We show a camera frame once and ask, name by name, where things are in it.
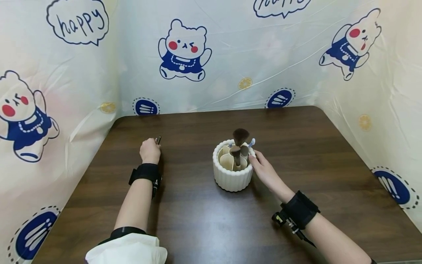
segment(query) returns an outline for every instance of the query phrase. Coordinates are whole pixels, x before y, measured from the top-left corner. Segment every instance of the bear's pearl necklace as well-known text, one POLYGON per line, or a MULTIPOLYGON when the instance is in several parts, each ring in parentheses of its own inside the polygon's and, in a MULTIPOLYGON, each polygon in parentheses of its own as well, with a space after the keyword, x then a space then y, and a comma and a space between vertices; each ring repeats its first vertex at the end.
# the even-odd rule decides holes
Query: bear's pearl necklace
POLYGON ((193 67, 195 65, 195 63, 196 63, 196 59, 193 60, 193 64, 192 65, 187 65, 187 64, 183 64, 183 63, 176 63, 176 62, 173 61, 173 58, 174 58, 174 55, 171 55, 171 62, 173 64, 179 65, 179 69, 181 71, 183 71, 185 69, 185 67, 188 67, 188 68, 193 67))
POLYGON ((347 60, 347 59, 349 59, 349 58, 350 58, 353 62, 355 62, 356 58, 353 58, 352 56, 350 56, 350 54, 349 54, 347 51, 345 51, 345 50, 343 49, 343 47, 344 47, 345 45, 347 45, 347 44, 348 44, 348 42, 346 42, 345 44, 341 45, 341 47, 340 47, 341 52, 345 54, 345 55, 342 57, 342 59, 343 59, 343 60, 347 60))
POLYGON ((43 129, 42 129, 42 128, 40 128, 40 126, 44 123, 44 119, 43 119, 43 117, 41 116, 41 114, 40 114, 38 111, 36 111, 36 113, 37 113, 37 114, 38 114, 38 116, 41 118, 41 121, 40 121, 38 124, 36 124, 33 128, 28 129, 28 130, 24 130, 24 129, 22 128, 22 124, 21 124, 21 122, 18 122, 19 129, 20 129, 23 133, 29 133, 29 132, 34 131, 35 129, 37 130, 38 134, 41 134, 41 133, 43 132, 43 129))

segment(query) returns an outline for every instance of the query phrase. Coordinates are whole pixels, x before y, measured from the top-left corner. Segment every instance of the blue circle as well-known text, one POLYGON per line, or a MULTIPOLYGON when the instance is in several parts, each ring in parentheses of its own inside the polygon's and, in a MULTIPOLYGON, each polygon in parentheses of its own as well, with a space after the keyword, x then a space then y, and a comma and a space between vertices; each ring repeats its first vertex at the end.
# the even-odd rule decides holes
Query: blue circle
POLYGON ((135 112, 138 115, 158 114, 158 105, 153 101, 141 99, 135 104, 135 112))
POLYGON ((57 215, 48 211, 29 221, 16 238, 16 253, 19 257, 34 259, 56 220, 57 215))
POLYGON ((376 171, 373 174, 383 182, 384 188, 387 187, 387 191, 398 204, 407 204, 410 201, 409 189, 396 176, 386 171, 376 171))
POLYGON ((293 98, 290 90, 281 90, 274 93, 267 102, 267 108, 285 107, 293 98))

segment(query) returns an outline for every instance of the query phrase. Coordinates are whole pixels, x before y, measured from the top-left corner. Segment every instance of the black wrist strap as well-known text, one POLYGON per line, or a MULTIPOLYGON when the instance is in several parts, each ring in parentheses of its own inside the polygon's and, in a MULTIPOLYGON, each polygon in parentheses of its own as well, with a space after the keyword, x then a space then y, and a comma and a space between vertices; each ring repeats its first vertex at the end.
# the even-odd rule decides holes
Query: black wrist strap
POLYGON ((287 204, 281 204, 281 207, 300 230, 304 230, 317 212, 320 212, 318 207, 301 191, 298 191, 287 204))
POLYGON ((137 169, 134 169, 129 179, 129 185, 132 185, 132 183, 137 179, 147 179, 152 182, 152 198, 154 198, 155 193, 157 192, 161 183, 161 175, 158 169, 158 165, 144 163, 137 169))

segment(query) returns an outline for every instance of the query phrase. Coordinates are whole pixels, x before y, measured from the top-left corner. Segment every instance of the printed backdrop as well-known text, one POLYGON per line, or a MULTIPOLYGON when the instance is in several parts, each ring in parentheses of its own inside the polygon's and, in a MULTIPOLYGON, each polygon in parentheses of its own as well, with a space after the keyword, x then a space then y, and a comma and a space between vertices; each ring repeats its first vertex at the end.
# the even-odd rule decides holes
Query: printed backdrop
POLYGON ((0 262, 34 258, 127 115, 316 105, 422 230, 421 9, 419 0, 1 1, 0 262))

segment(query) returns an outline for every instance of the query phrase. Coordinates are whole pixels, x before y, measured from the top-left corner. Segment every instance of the brown table surface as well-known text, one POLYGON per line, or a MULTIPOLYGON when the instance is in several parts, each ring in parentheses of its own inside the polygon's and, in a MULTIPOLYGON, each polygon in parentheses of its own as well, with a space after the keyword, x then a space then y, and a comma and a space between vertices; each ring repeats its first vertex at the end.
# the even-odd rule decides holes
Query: brown table surface
POLYGON ((315 250, 272 223, 279 202, 256 175, 237 193, 215 183, 212 152, 236 128, 249 130, 287 185, 376 261, 422 259, 422 234, 323 111, 301 106, 118 119, 34 263, 84 262, 113 229, 141 142, 158 135, 164 181, 147 231, 167 248, 167 263, 319 263, 315 250))

